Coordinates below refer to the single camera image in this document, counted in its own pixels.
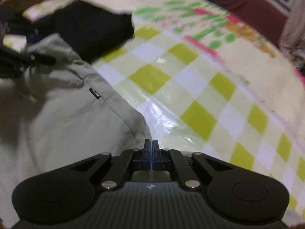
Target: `yellow-green checkered fabric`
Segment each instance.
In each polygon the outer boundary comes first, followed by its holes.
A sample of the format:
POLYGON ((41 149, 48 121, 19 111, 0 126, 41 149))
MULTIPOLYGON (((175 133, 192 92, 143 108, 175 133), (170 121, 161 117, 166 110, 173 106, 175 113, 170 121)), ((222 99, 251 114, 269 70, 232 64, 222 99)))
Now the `yellow-green checkered fabric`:
POLYGON ((281 122, 238 79, 169 31, 138 23, 135 38, 93 66, 164 148, 201 151, 281 181, 304 211, 305 160, 281 122))

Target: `ribbed black surface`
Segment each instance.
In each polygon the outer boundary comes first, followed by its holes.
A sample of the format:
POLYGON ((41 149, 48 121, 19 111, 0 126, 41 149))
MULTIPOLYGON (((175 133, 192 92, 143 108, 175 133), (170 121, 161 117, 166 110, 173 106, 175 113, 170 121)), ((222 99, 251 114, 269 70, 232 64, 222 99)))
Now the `ribbed black surface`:
POLYGON ((92 209, 60 225, 20 222, 16 229, 282 229, 281 222, 263 226, 235 224, 220 217, 196 192, 177 183, 126 183, 124 188, 103 193, 92 209))

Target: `silver bolt head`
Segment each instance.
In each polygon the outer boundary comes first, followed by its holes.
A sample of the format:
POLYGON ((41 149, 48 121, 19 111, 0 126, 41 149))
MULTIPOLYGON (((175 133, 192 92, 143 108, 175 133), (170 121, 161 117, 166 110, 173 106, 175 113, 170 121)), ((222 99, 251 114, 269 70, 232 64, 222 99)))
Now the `silver bolt head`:
POLYGON ((116 182, 114 181, 105 181, 102 183, 102 187, 105 189, 112 189, 117 186, 116 182))
POLYGON ((189 188, 198 188, 200 186, 200 182, 197 180, 188 180, 185 182, 185 185, 189 188))

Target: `wrinkled fabric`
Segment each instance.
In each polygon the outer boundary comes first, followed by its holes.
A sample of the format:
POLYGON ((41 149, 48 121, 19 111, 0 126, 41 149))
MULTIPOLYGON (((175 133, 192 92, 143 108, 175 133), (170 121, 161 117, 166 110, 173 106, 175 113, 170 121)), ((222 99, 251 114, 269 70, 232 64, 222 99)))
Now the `wrinkled fabric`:
POLYGON ((101 152, 143 148, 151 138, 144 117, 58 34, 28 50, 54 56, 57 64, 29 68, 14 85, 0 86, 0 215, 6 227, 19 220, 11 195, 23 180, 101 152))
POLYGON ((305 54, 305 0, 295 0, 286 21, 279 46, 285 57, 292 61, 296 68, 304 66, 304 61, 300 60, 298 50, 305 54))

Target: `bed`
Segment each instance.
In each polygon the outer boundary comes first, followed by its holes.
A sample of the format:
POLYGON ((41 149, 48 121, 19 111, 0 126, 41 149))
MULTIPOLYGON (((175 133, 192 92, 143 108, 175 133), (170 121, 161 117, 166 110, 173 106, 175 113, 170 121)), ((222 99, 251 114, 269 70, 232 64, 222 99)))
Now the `bed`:
MULTIPOLYGON (((74 0, 24 12, 37 20, 74 0)), ((206 0, 84 0, 132 12, 135 37, 92 65, 162 148, 201 151, 281 181, 305 219, 305 91, 279 50, 206 0)), ((22 50, 25 39, 4 43, 22 50)))

